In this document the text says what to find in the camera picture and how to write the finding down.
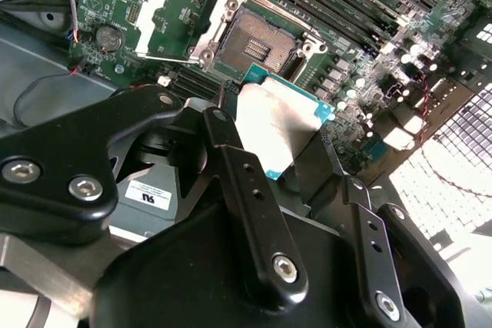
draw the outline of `silver screw head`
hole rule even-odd
[[[96,201],[102,195],[102,185],[92,177],[77,177],[71,180],[68,192],[79,200]]]
[[[2,176],[14,184],[30,184],[41,175],[41,169],[31,161],[11,161],[3,166]]]
[[[392,209],[393,209],[393,213],[395,213],[397,217],[399,217],[402,220],[405,219],[405,214],[403,214],[403,211],[401,211],[397,207],[393,207]]]
[[[298,278],[298,269],[292,260],[283,255],[274,258],[274,270],[278,276],[287,283],[293,283]]]
[[[381,309],[381,311],[391,320],[397,322],[400,320],[400,310],[398,310],[397,306],[394,304],[393,300],[390,299],[382,292],[378,292],[376,294],[376,302],[377,306]]]
[[[159,100],[164,103],[164,104],[167,104],[167,105],[173,105],[174,102],[172,101],[172,99],[170,97],[168,97],[167,95],[161,95],[159,96]]]
[[[238,1],[237,0],[228,0],[228,8],[232,11],[235,11],[236,9],[238,9]]]
[[[221,111],[219,111],[218,109],[215,109],[214,110],[214,116],[217,117],[218,119],[220,119],[221,121],[226,121],[228,118],[225,116],[224,113],[222,113]]]

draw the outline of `black metal arm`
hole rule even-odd
[[[146,151],[146,145],[158,149]],[[462,319],[451,321],[441,307],[431,316],[434,326],[490,326],[427,241],[411,236],[418,231],[408,217],[395,222],[380,210],[385,226],[372,212],[366,188],[344,174],[322,132],[294,162],[314,222],[281,212],[227,112],[183,108],[155,86],[0,140],[0,230],[54,245],[91,243],[105,232],[118,201],[115,178],[160,156],[179,170],[178,223],[106,269],[94,288],[91,326],[183,327],[207,320],[218,326],[424,326],[429,321],[421,319],[421,306],[405,301],[417,279],[402,283],[394,265],[406,247],[407,262],[444,283],[461,311]],[[4,267],[16,273],[16,265]],[[442,297],[446,289],[438,292]]]

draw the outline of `electronic component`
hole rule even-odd
[[[343,72],[346,72],[350,69],[351,64],[348,61],[345,61],[344,59],[339,59],[335,67],[337,67],[339,70]]]
[[[333,81],[340,81],[344,76],[336,69],[333,69],[330,71],[330,73],[328,73],[328,77],[331,78]]]
[[[217,55],[217,61],[245,73],[253,63],[279,73],[296,49],[295,37],[241,9]]]
[[[352,78],[352,81],[354,82],[356,88],[364,88],[364,86],[366,85],[366,79],[359,75],[354,76]]]
[[[351,86],[345,86],[342,90],[347,99],[355,99],[357,97],[357,92]]]
[[[322,85],[328,90],[332,90],[338,86],[338,83],[336,81],[333,81],[331,78],[325,78],[322,82]]]
[[[125,36],[119,28],[103,25],[95,33],[95,42],[100,50],[110,53],[123,48]]]
[[[347,102],[342,98],[335,98],[333,104],[339,111],[344,111],[347,108]]]

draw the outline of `capacitor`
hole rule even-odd
[[[404,96],[399,91],[395,92],[393,97],[397,99],[398,103],[403,103],[405,100]]]
[[[368,126],[363,126],[362,128],[364,129],[367,138],[371,138],[374,136],[374,132]]]
[[[432,59],[427,57],[426,55],[421,55],[418,57],[418,60],[422,62],[424,65],[424,68],[427,69],[430,72],[434,72],[438,69],[437,63],[435,63]]]
[[[405,74],[412,80],[417,80],[422,76],[422,71],[413,63],[408,63],[405,65]]]
[[[364,77],[356,75],[352,78],[356,88],[363,88],[366,85],[366,80]]]
[[[370,107],[362,107],[362,111],[364,112],[366,119],[371,120],[374,117],[374,114]]]
[[[345,86],[343,92],[348,99],[355,99],[357,97],[357,92],[351,86]]]
[[[407,64],[412,61],[412,56],[405,49],[398,49],[395,51],[395,55],[399,57],[402,64]]]
[[[123,32],[111,25],[102,25],[95,33],[95,42],[106,53],[115,52],[125,46]]]
[[[336,98],[333,102],[339,111],[344,111],[347,108],[347,102],[344,99]]]
[[[420,55],[422,54],[422,47],[419,45],[419,44],[413,44],[412,46],[410,46],[410,48],[408,49],[408,51],[410,52],[411,55]]]

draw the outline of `white label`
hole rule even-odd
[[[125,194],[125,197],[128,199],[139,201],[143,204],[158,207],[159,209],[164,210],[169,210],[171,196],[172,194],[170,192],[149,186],[148,184],[143,184],[138,181],[130,181]]]

